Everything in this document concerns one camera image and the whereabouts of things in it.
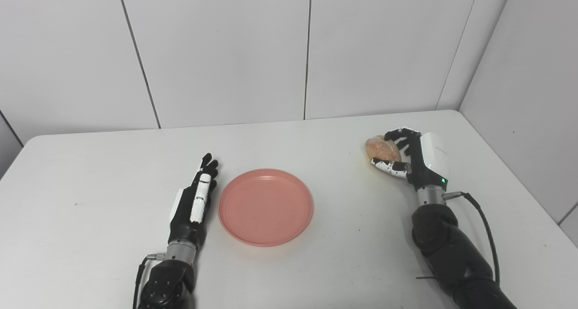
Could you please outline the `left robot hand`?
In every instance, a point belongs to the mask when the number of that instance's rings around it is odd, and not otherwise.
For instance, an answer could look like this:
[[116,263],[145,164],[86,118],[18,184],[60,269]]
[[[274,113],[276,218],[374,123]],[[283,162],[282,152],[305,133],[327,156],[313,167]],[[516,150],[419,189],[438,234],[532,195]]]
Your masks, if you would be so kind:
[[211,195],[217,186],[219,161],[211,153],[201,160],[190,186],[180,194],[179,203],[170,224],[169,242],[188,242],[198,251],[205,243],[205,221],[211,206]]

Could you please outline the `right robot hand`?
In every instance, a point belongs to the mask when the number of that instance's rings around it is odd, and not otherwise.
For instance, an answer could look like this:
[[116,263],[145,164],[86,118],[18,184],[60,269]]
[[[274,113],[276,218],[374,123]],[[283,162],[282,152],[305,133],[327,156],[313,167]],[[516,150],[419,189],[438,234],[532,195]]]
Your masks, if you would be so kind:
[[383,140],[393,142],[396,150],[403,151],[409,162],[372,157],[370,163],[394,177],[405,178],[415,190],[437,186],[447,191],[449,178],[448,154],[441,138],[432,133],[421,133],[406,126],[386,132]]

